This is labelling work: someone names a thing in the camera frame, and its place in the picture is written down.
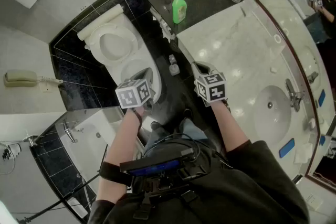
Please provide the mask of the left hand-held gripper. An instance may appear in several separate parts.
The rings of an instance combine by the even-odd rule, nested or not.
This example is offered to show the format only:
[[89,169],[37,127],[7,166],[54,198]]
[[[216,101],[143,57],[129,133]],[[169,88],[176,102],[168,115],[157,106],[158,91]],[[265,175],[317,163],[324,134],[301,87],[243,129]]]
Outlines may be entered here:
[[155,91],[152,89],[152,79],[152,69],[145,68],[119,84],[115,93],[120,107],[122,109],[137,108],[153,100]]

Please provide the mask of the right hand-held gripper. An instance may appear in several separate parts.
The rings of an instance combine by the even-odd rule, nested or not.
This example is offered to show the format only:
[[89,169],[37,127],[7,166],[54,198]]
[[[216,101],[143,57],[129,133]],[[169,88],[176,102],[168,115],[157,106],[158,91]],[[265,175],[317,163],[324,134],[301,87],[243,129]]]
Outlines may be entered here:
[[213,65],[194,61],[191,63],[194,76],[194,91],[204,103],[222,101],[226,98],[226,79]]

